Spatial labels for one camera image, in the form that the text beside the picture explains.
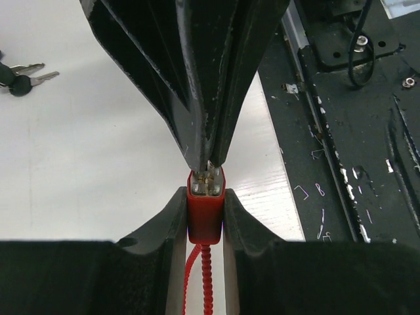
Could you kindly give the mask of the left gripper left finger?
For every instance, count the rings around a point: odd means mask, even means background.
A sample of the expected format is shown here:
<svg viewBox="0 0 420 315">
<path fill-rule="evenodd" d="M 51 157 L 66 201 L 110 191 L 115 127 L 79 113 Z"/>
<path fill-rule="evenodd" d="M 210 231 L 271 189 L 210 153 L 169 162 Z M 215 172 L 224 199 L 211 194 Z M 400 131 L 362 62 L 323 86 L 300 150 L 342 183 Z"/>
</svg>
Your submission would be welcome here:
<svg viewBox="0 0 420 315">
<path fill-rule="evenodd" d="M 181 314 L 186 189 L 110 241 L 1 243 L 2 314 Z"/>
</svg>

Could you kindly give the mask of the black-headed keys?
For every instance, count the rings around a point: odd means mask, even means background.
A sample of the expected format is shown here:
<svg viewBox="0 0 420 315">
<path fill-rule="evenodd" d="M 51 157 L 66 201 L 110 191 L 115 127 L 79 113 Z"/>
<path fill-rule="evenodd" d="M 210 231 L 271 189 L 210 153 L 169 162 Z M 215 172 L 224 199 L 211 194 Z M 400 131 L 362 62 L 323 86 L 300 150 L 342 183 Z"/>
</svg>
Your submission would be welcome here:
<svg viewBox="0 0 420 315">
<path fill-rule="evenodd" d="M 54 71 L 31 77 L 44 67 L 44 63 L 7 66 L 1 62 L 1 92 L 8 92 L 15 97 L 26 96 L 34 87 L 60 75 L 58 71 Z"/>
</svg>

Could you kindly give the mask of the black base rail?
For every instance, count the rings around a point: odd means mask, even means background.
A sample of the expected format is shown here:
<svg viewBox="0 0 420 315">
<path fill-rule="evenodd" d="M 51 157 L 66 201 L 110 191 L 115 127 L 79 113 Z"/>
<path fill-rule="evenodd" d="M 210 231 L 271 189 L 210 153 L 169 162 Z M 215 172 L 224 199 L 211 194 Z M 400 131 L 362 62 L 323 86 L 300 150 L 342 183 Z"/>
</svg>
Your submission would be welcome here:
<svg viewBox="0 0 420 315">
<path fill-rule="evenodd" d="M 296 214 L 296 238 L 419 247 L 419 11 L 292 1 L 259 77 Z"/>
</svg>

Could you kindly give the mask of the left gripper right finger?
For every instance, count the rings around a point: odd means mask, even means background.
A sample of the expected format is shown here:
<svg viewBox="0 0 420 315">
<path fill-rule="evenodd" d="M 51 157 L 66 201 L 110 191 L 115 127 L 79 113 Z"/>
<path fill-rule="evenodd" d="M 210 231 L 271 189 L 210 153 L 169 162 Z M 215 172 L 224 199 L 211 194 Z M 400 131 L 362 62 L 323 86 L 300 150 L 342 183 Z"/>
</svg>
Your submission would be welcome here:
<svg viewBox="0 0 420 315">
<path fill-rule="evenodd" d="M 224 197 L 227 314 L 418 314 L 419 252 L 393 243 L 285 241 Z"/>
</svg>

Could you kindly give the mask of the small red cable padlock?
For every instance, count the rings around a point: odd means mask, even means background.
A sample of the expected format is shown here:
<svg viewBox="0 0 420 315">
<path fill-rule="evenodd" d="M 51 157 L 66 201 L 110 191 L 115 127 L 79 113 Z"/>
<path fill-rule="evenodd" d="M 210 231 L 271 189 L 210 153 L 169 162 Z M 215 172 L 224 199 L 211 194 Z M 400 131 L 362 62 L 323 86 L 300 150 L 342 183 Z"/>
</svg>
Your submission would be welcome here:
<svg viewBox="0 0 420 315">
<path fill-rule="evenodd" d="M 225 192 L 222 167 L 208 166 L 205 171 L 190 172 L 187 180 L 187 228 L 194 248 L 185 263 L 183 314 L 186 314 L 190 274 L 198 257 L 201 257 L 203 313 L 213 313 L 211 246 L 221 239 Z"/>
</svg>

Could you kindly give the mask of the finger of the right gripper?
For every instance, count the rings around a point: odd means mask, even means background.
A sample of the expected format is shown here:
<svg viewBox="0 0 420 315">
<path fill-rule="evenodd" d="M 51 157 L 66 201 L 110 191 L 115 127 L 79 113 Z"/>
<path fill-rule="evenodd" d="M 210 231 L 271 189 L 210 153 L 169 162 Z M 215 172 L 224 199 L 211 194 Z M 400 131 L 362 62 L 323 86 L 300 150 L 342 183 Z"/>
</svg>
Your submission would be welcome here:
<svg viewBox="0 0 420 315">
<path fill-rule="evenodd" d="M 101 47 L 164 119 L 187 165 L 202 171 L 203 110 L 193 99 L 176 1 L 81 1 Z"/>
<path fill-rule="evenodd" d="M 289 1 L 184 1 L 189 167 L 221 166 L 249 86 Z"/>
</svg>

